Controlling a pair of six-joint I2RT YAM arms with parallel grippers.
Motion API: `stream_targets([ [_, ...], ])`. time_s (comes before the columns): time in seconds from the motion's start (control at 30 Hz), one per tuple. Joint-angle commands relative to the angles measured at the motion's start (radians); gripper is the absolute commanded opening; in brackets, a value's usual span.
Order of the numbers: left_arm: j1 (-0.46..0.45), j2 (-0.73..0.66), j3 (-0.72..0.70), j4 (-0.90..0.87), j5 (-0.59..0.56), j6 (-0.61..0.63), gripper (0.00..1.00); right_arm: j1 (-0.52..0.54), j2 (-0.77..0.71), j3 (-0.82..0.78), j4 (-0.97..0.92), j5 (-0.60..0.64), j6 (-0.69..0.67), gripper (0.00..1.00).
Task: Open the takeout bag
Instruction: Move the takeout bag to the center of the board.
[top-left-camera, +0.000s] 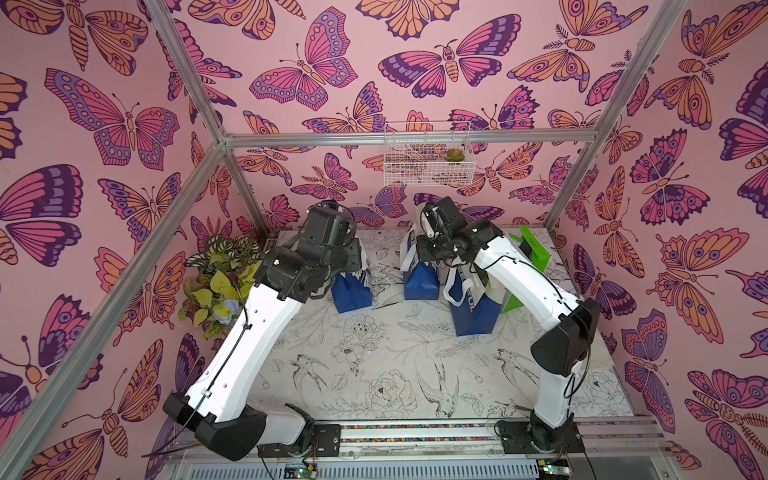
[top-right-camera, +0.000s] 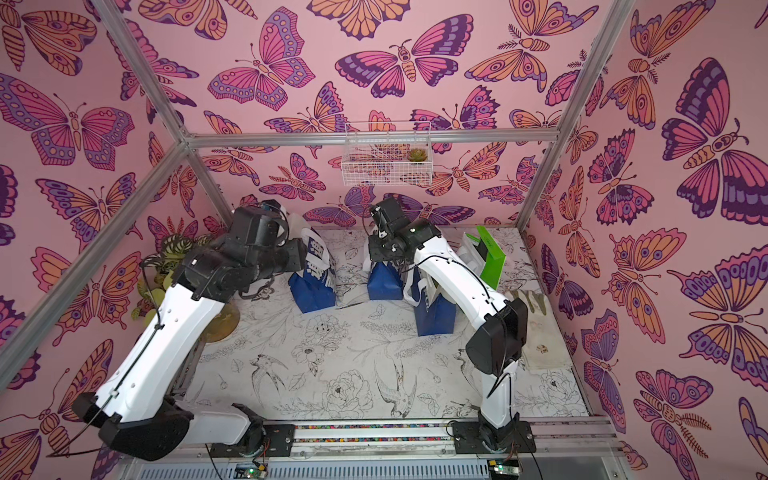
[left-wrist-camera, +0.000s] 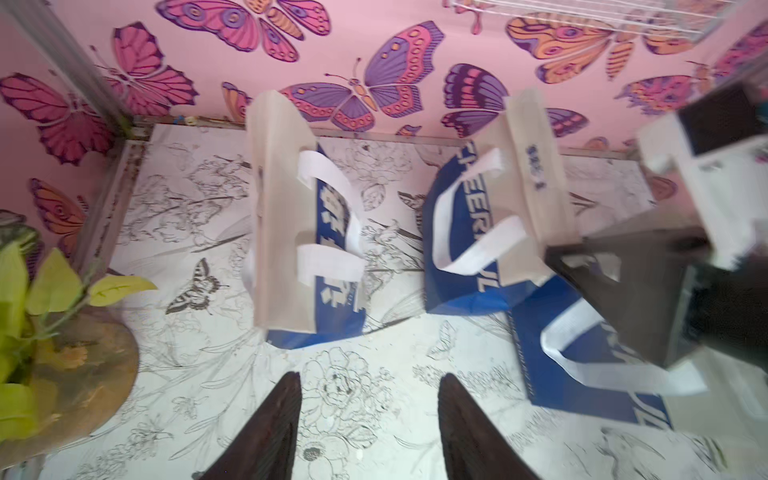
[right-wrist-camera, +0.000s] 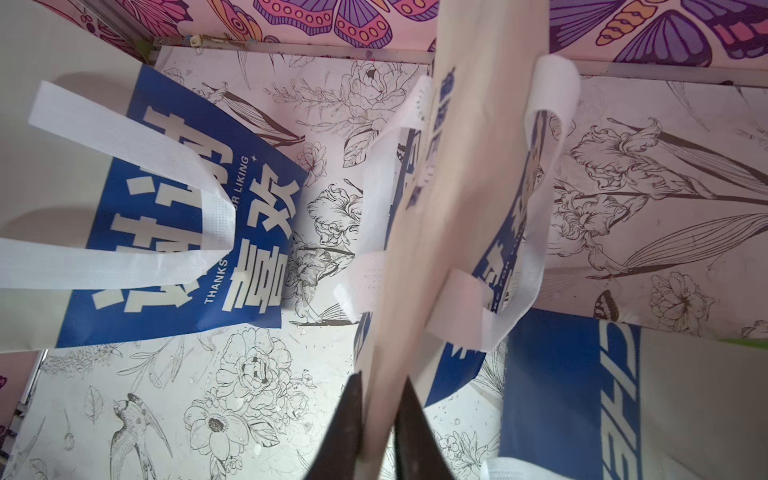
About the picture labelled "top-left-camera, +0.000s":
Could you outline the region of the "blue white takeout bag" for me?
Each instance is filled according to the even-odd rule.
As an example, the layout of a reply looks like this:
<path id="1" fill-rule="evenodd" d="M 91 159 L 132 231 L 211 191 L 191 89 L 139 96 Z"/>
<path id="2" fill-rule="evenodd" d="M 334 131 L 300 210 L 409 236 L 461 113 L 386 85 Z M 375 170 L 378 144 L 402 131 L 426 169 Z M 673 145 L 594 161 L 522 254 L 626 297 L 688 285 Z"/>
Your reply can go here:
<path id="1" fill-rule="evenodd" d="M 448 302 L 457 337 L 491 334 L 506 289 L 494 277 L 471 273 L 468 265 L 450 267 L 443 298 Z"/>

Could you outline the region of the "green white takeout bag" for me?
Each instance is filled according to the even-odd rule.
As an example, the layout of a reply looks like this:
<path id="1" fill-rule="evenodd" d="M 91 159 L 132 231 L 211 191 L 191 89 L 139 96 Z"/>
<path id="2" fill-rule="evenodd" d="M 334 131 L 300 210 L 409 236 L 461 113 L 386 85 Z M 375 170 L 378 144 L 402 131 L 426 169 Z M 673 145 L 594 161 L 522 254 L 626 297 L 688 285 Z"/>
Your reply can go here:
<path id="1" fill-rule="evenodd" d="M 534 235 L 528 226 L 519 226 L 519 234 L 509 233 L 508 236 L 513 240 L 518 249 L 524 256 L 524 262 L 534 268 L 539 273 L 545 273 L 551 262 L 552 255 L 550 250 Z M 509 313 L 523 307 L 523 302 L 513 294 L 508 295 L 506 304 L 501 309 L 502 314 Z"/>

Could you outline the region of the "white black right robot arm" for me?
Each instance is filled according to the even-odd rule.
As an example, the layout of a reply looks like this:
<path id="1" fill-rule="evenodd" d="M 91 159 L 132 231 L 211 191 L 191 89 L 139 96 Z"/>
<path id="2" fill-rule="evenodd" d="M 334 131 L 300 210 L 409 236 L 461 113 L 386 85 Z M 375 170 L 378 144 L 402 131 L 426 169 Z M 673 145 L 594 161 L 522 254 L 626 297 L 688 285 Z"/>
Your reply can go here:
<path id="1" fill-rule="evenodd" d="M 555 284 L 490 220 L 467 221 L 449 197 L 426 203 L 420 222 L 423 233 L 416 247 L 423 259 L 485 272 L 517 297 L 544 330 L 530 347 L 541 373 L 529 431 L 537 450 L 560 449 L 573 426 L 571 399 L 591 359 L 599 306 Z"/>

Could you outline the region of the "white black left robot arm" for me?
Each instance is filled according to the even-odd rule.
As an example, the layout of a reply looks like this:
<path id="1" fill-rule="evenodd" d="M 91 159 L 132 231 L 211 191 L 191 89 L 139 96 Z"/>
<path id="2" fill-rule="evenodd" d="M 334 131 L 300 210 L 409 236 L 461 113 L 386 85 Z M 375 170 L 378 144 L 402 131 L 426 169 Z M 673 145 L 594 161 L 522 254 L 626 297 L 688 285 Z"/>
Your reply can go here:
<path id="1" fill-rule="evenodd" d="M 351 211 L 334 200 L 311 206 L 303 228 L 271 249 L 255 273 L 238 320 L 196 383 L 169 396 L 168 417 L 193 432 L 208 450 L 232 461 L 259 446 L 303 455 L 314 443 L 314 419 L 292 404 L 248 405 L 247 400 L 282 330 L 336 275 L 363 267 Z"/>

